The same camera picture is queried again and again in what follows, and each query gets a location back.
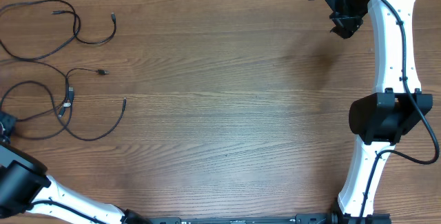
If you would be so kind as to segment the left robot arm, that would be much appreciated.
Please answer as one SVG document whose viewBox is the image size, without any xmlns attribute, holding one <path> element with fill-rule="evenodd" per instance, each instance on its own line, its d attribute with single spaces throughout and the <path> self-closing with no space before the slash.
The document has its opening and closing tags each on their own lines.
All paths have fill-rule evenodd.
<svg viewBox="0 0 441 224">
<path fill-rule="evenodd" d="M 47 167 L 12 147 L 16 118 L 1 113 L 1 218 L 25 212 L 69 223 L 149 223 L 132 210 L 94 201 L 58 183 Z"/>
</svg>

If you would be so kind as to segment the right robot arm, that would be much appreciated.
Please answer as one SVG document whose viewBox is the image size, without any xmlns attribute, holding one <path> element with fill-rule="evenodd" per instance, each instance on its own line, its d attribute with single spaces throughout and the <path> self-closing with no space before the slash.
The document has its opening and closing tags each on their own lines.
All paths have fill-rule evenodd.
<svg viewBox="0 0 441 224">
<path fill-rule="evenodd" d="M 374 212 L 382 171 L 396 145 L 417 124 L 426 123 L 433 97 L 422 91 L 413 51 L 416 0 L 325 0 L 333 32 L 348 39 L 369 16 L 375 45 L 372 93 L 351 104 L 355 136 L 345 184 L 327 214 L 298 214 L 297 223 L 390 223 Z"/>
</svg>

